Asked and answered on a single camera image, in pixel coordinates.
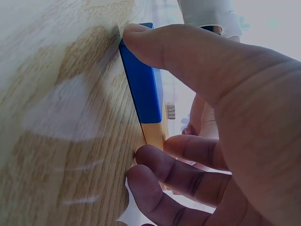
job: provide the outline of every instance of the wooden table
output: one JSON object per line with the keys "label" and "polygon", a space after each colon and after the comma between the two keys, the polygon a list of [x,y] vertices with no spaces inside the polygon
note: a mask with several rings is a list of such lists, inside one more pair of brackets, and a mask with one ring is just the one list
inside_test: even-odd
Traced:
{"label": "wooden table", "polygon": [[120,59],[149,0],[2,0],[0,225],[111,226],[145,144]]}

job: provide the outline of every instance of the hand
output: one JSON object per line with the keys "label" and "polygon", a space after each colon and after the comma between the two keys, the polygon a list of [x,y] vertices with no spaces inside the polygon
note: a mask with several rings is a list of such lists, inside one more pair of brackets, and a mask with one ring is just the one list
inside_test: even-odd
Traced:
{"label": "hand", "polygon": [[[232,36],[228,39],[240,42],[238,36]],[[193,99],[189,123],[182,134],[219,139],[213,109],[198,94]]]}
{"label": "hand", "polygon": [[[169,139],[165,152],[213,169],[229,170],[217,140],[185,135]],[[252,207],[232,175],[204,172],[161,150],[145,145],[135,157],[139,165],[127,174],[140,211],[159,226],[271,226]],[[211,207],[213,215],[186,208],[163,193],[158,184]]]}

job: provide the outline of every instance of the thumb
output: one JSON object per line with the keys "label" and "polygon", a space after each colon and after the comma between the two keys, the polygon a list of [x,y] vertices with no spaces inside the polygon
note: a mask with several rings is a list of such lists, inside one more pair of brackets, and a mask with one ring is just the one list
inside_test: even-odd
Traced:
{"label": "thumb", "polygon": [[267,57],[271,50],[226,40],[189,25],[151,30],[130,24],[123,38],[138,59],[168,70],[213,107],[250,76],[282,60]]}

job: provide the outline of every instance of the finger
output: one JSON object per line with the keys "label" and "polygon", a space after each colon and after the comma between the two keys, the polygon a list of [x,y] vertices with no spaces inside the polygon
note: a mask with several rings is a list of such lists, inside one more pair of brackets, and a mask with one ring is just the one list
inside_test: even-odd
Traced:
{"label": "finger", "polygon": [[199,170],[151,145],[138,149],[135,155],[138,164],[150,168],[157,180],[179,193],[216,207],[222,200],[230,175]]}
{"label": "finger", "polygon": [[211,216],[186,208],[163,193],[155,175],[146,166],[132,167],[127,173],[127,180],[139,210],[159,226],[203,226]]}
{"label": "finger", "polygon": [[194,135],[194,136],[198,135],[194,127],[190,124],[190,122],[188,123],[187,127],[182,131],[182,134]]}
{"label": "finger", "polygon": [[130,24],[123,38],[141,61],[169,70],[212,106],[259,69],[266,68],[266,63],[275,64],[271,58],[265,60],[268,50],[264,48],[226,40],[189,25],[150,30]]}
{"label": "finger", "polygon": [[179,135],[164,143],[164,151],[174,157],[195,161],[215,170],[228,171],[218,140]]}
{"label": "finger", "polygon": [[199,132],[199,136],[211,139],[219,139],[214,109],[208,103],[205,103],[204,110],[202,112],[201,131]]}
{"label": "finger", "polygon": [[195,129],[197,136],[199,135],[202,128],[202,121],[200,116],[203,113],[204,106],[205,106],[205,100],[201,98],[198,94],[196,94],[191,105],[189,123]]}

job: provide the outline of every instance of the wood grain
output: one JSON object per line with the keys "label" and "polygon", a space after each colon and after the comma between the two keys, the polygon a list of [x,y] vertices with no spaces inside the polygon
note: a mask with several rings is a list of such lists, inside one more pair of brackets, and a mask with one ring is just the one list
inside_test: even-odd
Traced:
{"label": "wood grain", "polygon": [[2,0],[0,225],[122,225],[145,144],[118,44],[148,0]]}
{"label": "wood grain", "polygon": [[169,138],[165,104],[162,105],[162,121],[159,123],[141,123],[145,141],[163,150],[164,142]]}

